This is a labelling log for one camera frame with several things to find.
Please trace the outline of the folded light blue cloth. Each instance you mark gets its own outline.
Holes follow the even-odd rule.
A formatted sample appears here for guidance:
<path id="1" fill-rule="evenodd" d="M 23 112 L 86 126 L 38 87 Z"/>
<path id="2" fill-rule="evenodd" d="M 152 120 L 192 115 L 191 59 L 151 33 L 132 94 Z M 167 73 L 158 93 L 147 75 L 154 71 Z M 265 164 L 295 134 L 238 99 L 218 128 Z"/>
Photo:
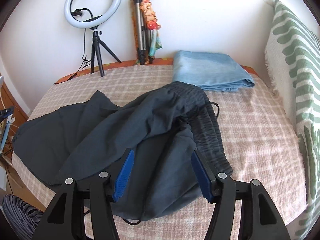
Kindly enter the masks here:
<path id="1" fill-rule="evenodd" d="M 229 55 L 183 50 L 174 56 L 172 80 L 218 92 L 255 86 L 253 77 Z"/>

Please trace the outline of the small black tripod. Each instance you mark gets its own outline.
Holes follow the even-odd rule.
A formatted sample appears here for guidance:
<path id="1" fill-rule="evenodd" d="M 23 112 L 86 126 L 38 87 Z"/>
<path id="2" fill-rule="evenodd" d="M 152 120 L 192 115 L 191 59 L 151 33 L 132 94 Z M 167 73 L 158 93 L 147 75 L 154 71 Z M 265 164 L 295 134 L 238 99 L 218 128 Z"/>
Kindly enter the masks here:
<path id="1" fill-rule="evenodd" d="M 92 49 L 91 49 L 91 74 L 94 73 L 94 63 L 97 60 L 98 70 L 100 76 L 105 76 L 103 61 L 101 56 L 100 47 L 102 46 L 117 62 L 121 63 L 120 59 L 115 55 L 115 53 L 100 39 L 101 31 L 98 31 L 98 26 L 91 28 L 92 30 Z"/>

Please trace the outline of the striped trouser leg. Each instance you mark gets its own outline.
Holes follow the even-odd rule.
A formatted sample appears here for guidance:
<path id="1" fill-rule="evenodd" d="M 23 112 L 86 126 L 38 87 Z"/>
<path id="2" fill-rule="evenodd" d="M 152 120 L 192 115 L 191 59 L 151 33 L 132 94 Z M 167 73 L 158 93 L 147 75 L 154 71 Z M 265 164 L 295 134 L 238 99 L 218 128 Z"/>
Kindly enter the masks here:
<path id="1" fill-rule="evenodd" d="M 1 202 L 5 218 L 19 239 L 32 239 L 43 211 L 14 194 L 6 194 Z"/>

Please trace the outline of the folded silver tripod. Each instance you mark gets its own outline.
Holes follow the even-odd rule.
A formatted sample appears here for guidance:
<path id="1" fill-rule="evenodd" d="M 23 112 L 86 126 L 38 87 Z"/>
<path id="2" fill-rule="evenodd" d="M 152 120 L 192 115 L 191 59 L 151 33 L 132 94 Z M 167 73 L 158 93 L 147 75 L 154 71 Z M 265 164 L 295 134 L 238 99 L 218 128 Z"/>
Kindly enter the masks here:
<path id="1" fill-rule="evenodd" d="M 138 59 L 140 64 L 145 65 L 149 61 L 149 49 L 150 46 L 147 43 L 146 33 L 148 31 L 147 27 L 144 24 L 143 14 L 140 10 L 140 4 L 142 0 L 133 0 L 134 2 L 134 13 L 136 20 L 136 33 L 137 33 L 137 42 L 138 42 Z"/>

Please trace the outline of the green patterned white pillow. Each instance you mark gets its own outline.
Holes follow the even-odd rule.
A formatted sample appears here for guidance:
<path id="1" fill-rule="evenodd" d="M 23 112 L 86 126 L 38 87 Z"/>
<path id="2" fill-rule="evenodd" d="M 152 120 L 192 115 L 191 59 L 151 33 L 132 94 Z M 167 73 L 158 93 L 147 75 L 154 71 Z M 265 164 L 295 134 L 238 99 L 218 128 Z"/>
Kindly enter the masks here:
<path id="1" fill-rule="evenodd" d="M 319 37 L 281 1 L 273 7 L 265 61 L 303 156 L 307 208 L 291 235 L 304 239 L 319 219 Z"/>

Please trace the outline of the dark grey pants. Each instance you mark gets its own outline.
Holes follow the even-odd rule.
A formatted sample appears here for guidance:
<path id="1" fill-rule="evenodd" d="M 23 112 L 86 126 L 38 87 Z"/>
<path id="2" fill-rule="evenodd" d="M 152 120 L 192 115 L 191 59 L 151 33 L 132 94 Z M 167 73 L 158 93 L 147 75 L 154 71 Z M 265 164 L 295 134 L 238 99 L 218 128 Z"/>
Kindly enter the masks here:
<path id="1" fill-rule="evenodd" d="M 106 170 L 126 149 L 135 153 L 116 216 L 147 221 L 170 215 L 201 193 L 191 165 L 197 150 L 218 171 L 231 175 L 219 124 L 206 93 L 173 82 L 125 106 L 102 92 L 24 123 L 13 138 L 15 154 L 44 185 L 86 179 Z"/>

